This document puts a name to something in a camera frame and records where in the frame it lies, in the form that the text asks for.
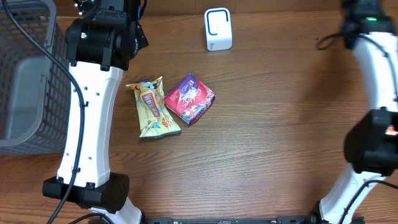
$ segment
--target brown wall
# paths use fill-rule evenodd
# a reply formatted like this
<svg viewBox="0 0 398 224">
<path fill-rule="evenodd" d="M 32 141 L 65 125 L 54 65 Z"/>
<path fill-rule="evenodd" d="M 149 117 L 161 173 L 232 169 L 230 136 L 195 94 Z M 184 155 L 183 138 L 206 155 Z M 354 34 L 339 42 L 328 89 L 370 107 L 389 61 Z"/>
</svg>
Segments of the brown wall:
<svg viewBox="0 0 398 224">
<path fill-rule="evenodd" d="M 72 0 L 54 0 L 59 16 L 76 16 Z M 203 14 L 212 7 L 227 7 L 231 13 L 335 10 L 340 0 L 148 0 L 145 16 Z M 384 7 L 398 8 L 398 0 L 384 0 Z"/>
</svg>

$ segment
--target yellow snack bag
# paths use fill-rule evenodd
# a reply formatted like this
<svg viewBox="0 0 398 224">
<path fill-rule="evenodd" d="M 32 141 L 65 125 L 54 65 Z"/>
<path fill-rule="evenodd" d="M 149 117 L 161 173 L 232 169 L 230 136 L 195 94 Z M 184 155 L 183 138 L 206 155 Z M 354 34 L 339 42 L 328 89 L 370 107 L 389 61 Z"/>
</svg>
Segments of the yellow snack bag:
<svg viewBox="0 0 398 224">
<path fill-rule="evenodd" d="M 134 90 L 136 95 L 141 129 L 140 139 L 161 138 L 169 134 L 181 133 L 181 128 L 164 106 L 162 77 L 154 81 L 144 80 L 126 86 Z"/>
</svg>

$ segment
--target basket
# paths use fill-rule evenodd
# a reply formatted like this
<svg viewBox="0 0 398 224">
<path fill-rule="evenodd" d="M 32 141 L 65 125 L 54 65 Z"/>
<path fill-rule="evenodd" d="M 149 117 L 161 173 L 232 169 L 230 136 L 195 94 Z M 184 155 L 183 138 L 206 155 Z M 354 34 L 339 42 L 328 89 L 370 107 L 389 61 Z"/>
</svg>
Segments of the basket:
<svg viewBox="0 0 398 224">
<path fill-rule="evenodd" d="M 19 24 L 67 67 L 66 43 L 51 0 L 9 1 Z M 8 19 L 0 3 L 0 154 L 65 148 L 70 80 Z"/>
</svg>

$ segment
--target snack packet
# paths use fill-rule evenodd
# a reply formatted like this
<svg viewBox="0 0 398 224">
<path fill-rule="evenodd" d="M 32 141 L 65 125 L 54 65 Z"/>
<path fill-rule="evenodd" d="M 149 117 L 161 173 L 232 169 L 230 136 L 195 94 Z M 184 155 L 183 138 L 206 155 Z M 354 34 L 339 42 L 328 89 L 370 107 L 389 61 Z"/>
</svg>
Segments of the snack packet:
<svg viewBox="0 0 398 224">
<path fill-rule="evenodd" d="M 126 86 L 134 90 L 136 95 L 140 139 L 161 138 L 181 133 L 180 127 L 164 106 L 162 77 Z"/>
<path fill-rule="evenodd" d="M 215 98 L 216 95 L 211 89 L 189 74 L 164 101 L 170 110 L 191 125 L 206 113 Z"/>
</svg>

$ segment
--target wooden tabletop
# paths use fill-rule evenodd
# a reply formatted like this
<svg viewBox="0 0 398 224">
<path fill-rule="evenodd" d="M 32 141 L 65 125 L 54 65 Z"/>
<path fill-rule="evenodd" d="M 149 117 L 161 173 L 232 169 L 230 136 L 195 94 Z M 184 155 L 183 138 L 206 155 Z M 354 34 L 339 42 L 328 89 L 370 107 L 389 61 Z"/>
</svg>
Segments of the wooden tabletop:
<svg viewBox="0 0 398 224">
<path fill-rule="evenodd" d="M 337 11 L 235 14 L 232 49 L 208 52 L 203 16 L 144 18 L 150 45 L 124 73 L 109 145 L 111 169 L 130 176 L 135 206 L 149 217 L 306 215 L 339 177 L 344 137 L 367 109 L 352 52 L 341 43 L 314 47 L 340 21 Z M 59 21 L 63 29 L 71 22 Z M 179 136 L 140 141 L 124 85 L 163 76 L 168 93 L 188 73 L 214 90 L 213 107 L 191 127 L 174 116 Z M 1 223 L 47 221 L 59 200 L 42 196 L 42 181 L 61 158 L 0 156 Z M 397 209 L 397 192 L 377 186 L 357 214 L 397 223 Z M 56 223 L 87 213 L 66 203 Z"/>
</svg>

